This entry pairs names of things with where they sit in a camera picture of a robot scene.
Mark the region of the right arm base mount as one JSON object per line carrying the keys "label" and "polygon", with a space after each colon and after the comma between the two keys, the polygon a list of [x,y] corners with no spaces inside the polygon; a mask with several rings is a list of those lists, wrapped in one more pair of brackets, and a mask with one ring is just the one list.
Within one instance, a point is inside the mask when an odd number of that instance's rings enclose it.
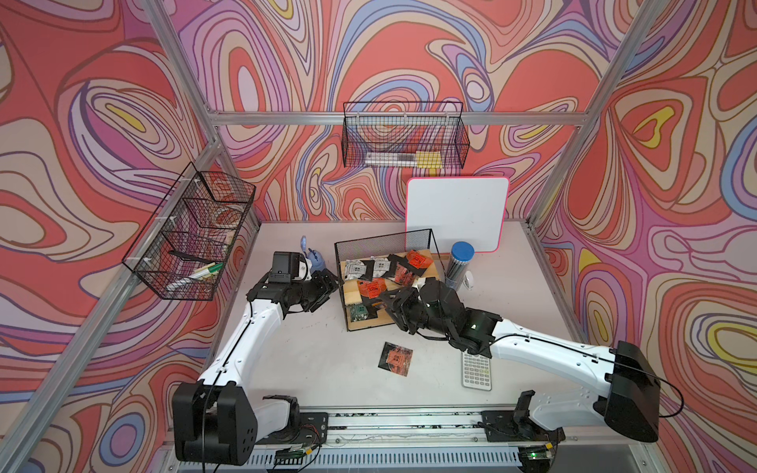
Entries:
{"label": "right arm base mount", "polygon": [[512,441],[532,441],[533,443],[562,443],[566,435],[562,428],[546,430],[530,416],[530,403],[534,390],[520,394],[513,410],[483,411],[482,419],[476,424],[483,429],[489,443],[511,443]]}

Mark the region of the white patterned tea bag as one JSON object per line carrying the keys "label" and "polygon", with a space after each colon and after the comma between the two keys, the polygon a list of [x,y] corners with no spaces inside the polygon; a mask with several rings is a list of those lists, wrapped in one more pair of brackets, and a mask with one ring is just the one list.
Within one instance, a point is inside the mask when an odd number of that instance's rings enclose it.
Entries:
{"label": "white patterned tea bag", "polygon": [[374,279],[375,262],[372,259],[368,260],[347,260],[344,263],[344,280],[361,280],[366,282],[372,282]]}

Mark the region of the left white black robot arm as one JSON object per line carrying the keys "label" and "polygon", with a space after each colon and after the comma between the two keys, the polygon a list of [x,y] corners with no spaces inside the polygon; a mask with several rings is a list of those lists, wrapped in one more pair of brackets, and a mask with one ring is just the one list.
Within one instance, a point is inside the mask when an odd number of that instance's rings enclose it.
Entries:
{"label": "left white black robot arm", "polygon": [[226,345],[196,382],[183,382],[173,394],[177,460],[242,466],[260,441],[289,443],[301,435],[297,398],[255,398],[246,385],[264,343],[286,315],[313,313],[337,289],[337,277],[325,269],[291,282],[266,275],[248,291],[242,319]]}

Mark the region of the red tea bag black edge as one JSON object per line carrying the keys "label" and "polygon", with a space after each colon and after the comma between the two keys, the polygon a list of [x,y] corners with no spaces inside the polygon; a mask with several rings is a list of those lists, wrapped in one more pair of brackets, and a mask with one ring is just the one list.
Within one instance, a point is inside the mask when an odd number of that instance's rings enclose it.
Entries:
{"label": "red tea bag black edge", "polygon": [[398,374],[398,376],[408,376],[410,364],[413,357],[411,349],[401,347],[390,342],[384,343],[378,368]]}

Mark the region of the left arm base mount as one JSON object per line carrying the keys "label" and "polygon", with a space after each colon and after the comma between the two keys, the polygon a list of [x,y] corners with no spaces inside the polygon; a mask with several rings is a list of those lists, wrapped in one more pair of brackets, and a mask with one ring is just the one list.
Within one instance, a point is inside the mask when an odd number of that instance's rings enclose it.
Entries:
{"label": "left arm base mount", "polygon": [[327,441],[329,415],[327,412],[306,412],[300,415],[297,428],[284,433],[273,433],[257,443],[259,445],[323,445]]}

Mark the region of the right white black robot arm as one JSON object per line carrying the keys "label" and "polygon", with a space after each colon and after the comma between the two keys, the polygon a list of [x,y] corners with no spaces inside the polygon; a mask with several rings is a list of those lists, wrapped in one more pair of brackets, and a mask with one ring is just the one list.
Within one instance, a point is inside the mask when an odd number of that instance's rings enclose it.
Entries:
{"label": "right white black robot arm", "polygon": [[579,386],[554,394],[522,392],[509,427],[522,439],[593,425],[640,443],[660,438],[660,420],[666,417],[660,393],[667,381],[633,343],[587,345],[534,331],[491,311],[465,307],[455,290],[434,278],[421,288],[386,291],[379,299],[396,326],[410,335],[445,342],[470,356],[524,364]]}

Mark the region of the red tea bag shelf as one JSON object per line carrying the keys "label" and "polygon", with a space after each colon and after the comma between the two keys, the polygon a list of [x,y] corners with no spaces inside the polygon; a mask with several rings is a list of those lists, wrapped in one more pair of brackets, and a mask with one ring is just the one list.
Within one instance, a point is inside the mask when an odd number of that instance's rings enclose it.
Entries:
{"label": "red tea bag shelf", "polygon": [[433,259],[422,252],[412,250],[405,256],[407,263],[416,269],[425,270],[433,264]]}

